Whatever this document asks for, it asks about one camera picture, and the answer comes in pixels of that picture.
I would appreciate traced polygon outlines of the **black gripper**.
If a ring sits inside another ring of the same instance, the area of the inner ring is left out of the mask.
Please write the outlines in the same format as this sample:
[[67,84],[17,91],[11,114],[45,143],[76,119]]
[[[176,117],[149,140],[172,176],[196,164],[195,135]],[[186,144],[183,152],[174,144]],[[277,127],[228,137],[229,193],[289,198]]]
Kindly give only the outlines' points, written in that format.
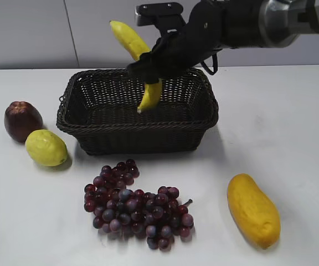
[[200,1],[192,9],[186,25],[161,36],[151,52],[140,55],[126,69],[129,76],[146,84],[158,83],[165,75],[180,75],[200,64],[208,74],[218,70],[224,18],[228,1]]

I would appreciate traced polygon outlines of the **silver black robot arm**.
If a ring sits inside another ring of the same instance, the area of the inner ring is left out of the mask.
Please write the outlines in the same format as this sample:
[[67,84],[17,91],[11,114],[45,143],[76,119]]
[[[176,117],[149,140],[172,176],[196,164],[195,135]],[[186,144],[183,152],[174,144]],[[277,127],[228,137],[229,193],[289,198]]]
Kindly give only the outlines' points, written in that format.
[[177,2],[142,4],[138,26],[155,26],[155,46],[127,66],[130,76],[147,84],[180,76],[212,59],[208,74],[218,71],[223,49],[284,48],[303,34],[319,34],[319,1],[200,1],[189,20]]

